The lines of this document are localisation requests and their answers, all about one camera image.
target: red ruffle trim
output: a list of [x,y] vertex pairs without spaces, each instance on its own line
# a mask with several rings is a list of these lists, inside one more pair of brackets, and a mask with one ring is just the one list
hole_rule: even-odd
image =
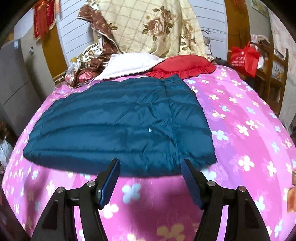
[[165,79],[171,77],[174,74],[179,75],[180,79],[188,79],[189,77],[197,77],[199,74],[211,74],[216,70],[216,66],[210,64],[206,67],[198,67],[191,70],[182,70],[175,72],[163,72],[163,71],[151,71],[147,72],[146,75],[158,79]]

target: brown blanket trim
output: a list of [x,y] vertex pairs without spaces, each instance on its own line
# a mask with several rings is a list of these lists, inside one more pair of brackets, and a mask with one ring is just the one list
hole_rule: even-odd
[[108,62],[113,53],[118,53],[118,48],[116,46],[111,29],[100,11],[92,9],[88,5],[83,5],[77,18],[90,22],[91,27],[103,35],[103,46],[101,56],[98,58],[93,58],[91,60],[90,67],[77,71],[74,81],[71,84],[71,86],[74,88],[77,87],[79,76],[81,74],[85,72],[94,72],[93,76],[98,76],[104,70],[102,67],[103,61]]

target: beige floral blanket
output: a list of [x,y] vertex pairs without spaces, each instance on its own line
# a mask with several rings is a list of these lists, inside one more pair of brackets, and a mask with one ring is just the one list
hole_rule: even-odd
[[[103,16],[122,53],[144,52],[162,58],[195,54],[208,58],[188,0],[88,0],[78,18],[89,18],[94,12]],[[93,23],[92,28],[99,31]]]

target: red pillow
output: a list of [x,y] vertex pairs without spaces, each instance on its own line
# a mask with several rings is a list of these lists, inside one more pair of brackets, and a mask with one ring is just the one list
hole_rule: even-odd
[[216,66],[212,65],[206,58],[193,54],[169,57],[146,73],[147,76],[159,79],[168,78],[174,74],[183,79],[196,77],[199,74],[210,74]]

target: white pillow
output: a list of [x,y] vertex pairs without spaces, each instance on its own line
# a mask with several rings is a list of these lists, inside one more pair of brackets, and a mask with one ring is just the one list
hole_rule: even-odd
[[150,53],[112,54],[107,67],[94,80],[117,78],[151,69],[164,61]]

